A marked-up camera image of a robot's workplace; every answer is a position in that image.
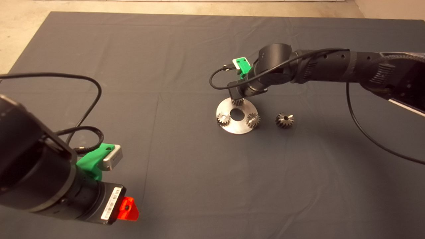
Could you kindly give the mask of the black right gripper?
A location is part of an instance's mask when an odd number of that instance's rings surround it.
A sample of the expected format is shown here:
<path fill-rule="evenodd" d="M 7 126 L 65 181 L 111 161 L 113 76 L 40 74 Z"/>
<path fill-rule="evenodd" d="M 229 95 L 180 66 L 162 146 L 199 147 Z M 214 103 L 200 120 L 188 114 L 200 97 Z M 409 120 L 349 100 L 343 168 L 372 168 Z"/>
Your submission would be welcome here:
<path fill-rule="evenodd" d="M 228 83 L 228 91 L 232 100 L 240 100 L 253 97 L 267 92 L 268 85 L 255 79 L 249 81 L 247 78 Z"/>

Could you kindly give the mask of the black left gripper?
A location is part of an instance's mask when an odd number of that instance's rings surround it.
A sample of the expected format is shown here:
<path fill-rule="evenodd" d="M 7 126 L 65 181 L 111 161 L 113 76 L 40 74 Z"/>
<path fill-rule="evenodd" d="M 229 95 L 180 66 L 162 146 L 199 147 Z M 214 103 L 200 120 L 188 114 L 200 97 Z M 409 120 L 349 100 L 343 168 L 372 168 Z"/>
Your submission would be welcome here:
<path fill-rule="evenodd" d="M 122 184 L 95 180 L 76 167 L 70 190 L 58 202 L 58 218 L 96 224 L 137 221 L 139 210 L 134 198 L 125 197 L 126 192 Z"/>

